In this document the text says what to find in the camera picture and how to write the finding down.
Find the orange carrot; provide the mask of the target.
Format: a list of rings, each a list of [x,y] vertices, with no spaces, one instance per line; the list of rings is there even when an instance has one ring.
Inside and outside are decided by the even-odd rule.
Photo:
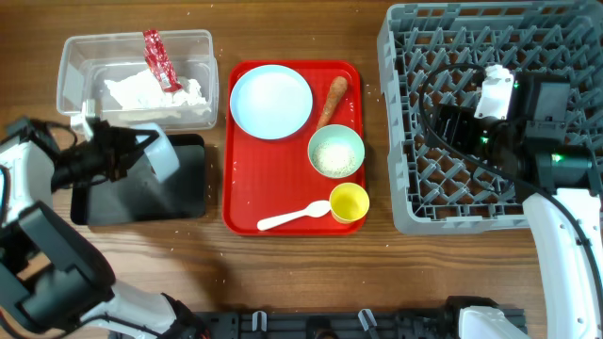
[[[329,92],[326,97],[325,104],[322,108],[322,112],[318,119],[317,129],[321,129],[326,126],[331,117],[333,116],[335,109],[344,96],[348,89],[348,80],[343,76],[337,76],[330,85]]]

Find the light blue plate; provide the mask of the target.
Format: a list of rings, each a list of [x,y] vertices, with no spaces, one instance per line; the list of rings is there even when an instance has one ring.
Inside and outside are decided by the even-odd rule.
[[[262,65],[244,73],[231,91],[236,125],[264,140],[289,137],[308,121],[314,98],[308,82],[282,65]]]

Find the yellow cup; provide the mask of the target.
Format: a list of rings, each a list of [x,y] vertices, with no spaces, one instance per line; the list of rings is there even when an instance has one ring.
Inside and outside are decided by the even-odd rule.
[[[336,186],[329,197],[333,218],[342,224],[362,219],[370,206],[369,196],[362,186],[343,183]]]

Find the light blue bowl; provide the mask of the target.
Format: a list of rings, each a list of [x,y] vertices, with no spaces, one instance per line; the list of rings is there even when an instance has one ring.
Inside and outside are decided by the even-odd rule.
[[[157,181],[166,181],[178,171],[180,162],[165,132],[154,122],[137,124],[134,125],[133,128],[136,130],[153,130],[158,133],[158,138],[149,146],[146,146],[144,152],[155,173]]]

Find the white rice pile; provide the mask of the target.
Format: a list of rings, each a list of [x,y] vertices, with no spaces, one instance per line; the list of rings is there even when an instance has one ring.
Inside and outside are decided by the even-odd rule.
[[[343,178],[355,169],[355,153],[346,143],[325,141],[315,148],[311,155],[314,167],[321,174],[331,178]]]

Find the green bowl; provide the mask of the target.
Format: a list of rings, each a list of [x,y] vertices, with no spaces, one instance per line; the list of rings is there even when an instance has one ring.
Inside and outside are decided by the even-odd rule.
[[[309,140],[308,143],[308,147],[307,147],[307,154],[308,154],[308,159],[310,161],[310,164],[312,165],[312,167],[317,170],[314,165],[312,164],[311,161],[311,155],[312,152],[315,150],[315,148],[318,146],[318,144],[325,142],[325,141],[331,141],[331,142],[337,142],[337,143],[346,143],[349,144],[354,153],[355,153],[355,169],[352,171],[353,175],[357,170],[359,170],[365,160],[365,155],[366,155],[366,151],[365,151],[365,145],[364,145],[364,141],[362,140],[362,138],[359,136],[358,133],[356,133],[354,130],[352,130],[351,128],[341,125],[341,124],[331,124],[331,125],[327,125],[319,130],[317,130],[312,137]]]

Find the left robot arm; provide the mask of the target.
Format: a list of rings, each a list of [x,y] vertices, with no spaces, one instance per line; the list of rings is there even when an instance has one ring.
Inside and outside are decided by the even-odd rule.
[[[1,141],[1,317],[25,330],[66,337],[86,327],[113,338],[208,338],[209,327],[179,300],[120,282],[105,256],[53,209],[62,188],[118,181],[166,137],[157,127],[92,119],[88,140],[62,150],[55,121],[19,119]]]

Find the white napkin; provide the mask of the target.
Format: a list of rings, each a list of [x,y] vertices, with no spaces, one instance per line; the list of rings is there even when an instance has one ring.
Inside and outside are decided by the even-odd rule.
[[[150,70],[142,71],[121,81],[106,80],[111,97],[124,110],[205,105],[207,100],[196,79],[177,78],[183,86],[176,92],[165,92]]]

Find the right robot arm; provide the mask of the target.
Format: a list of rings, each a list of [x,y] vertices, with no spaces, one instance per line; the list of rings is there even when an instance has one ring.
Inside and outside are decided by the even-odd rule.
[[[551,338],[602,335],[602,180],[592,150],[566,143],[567,78],[466,65],[476,108],[419,110],[427,143],[514,186],[536,245]]]

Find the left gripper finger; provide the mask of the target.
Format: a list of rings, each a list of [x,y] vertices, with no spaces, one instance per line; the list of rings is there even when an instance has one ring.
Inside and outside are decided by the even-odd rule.
[[[94,141],[127,141],[136,139],[136,131],[110,125],[107,121],[93,119],[91,121],[92,139]]]
[[[158,138],[156,130],[118,130],[111,143],[110,180],[115,182],[126,177],[145,149]]]

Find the white plastic spoon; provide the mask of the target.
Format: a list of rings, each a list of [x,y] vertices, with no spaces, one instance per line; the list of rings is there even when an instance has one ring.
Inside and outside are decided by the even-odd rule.
[[[321,218],[331,211],[331,204],[328,201],[315,201],[308,204],[300,211],[264,218],[257,222],[256,227],[259,231],[267,231],[275,227],[288,223],[297,218]]]

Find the red snack wrapper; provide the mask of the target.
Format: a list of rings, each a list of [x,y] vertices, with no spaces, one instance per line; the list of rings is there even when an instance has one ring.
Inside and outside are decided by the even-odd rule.
[[[143,51],[145,61],[164,92],[174,93],[183,88],[165,46],[157,30],[142,33],[145,43]]]

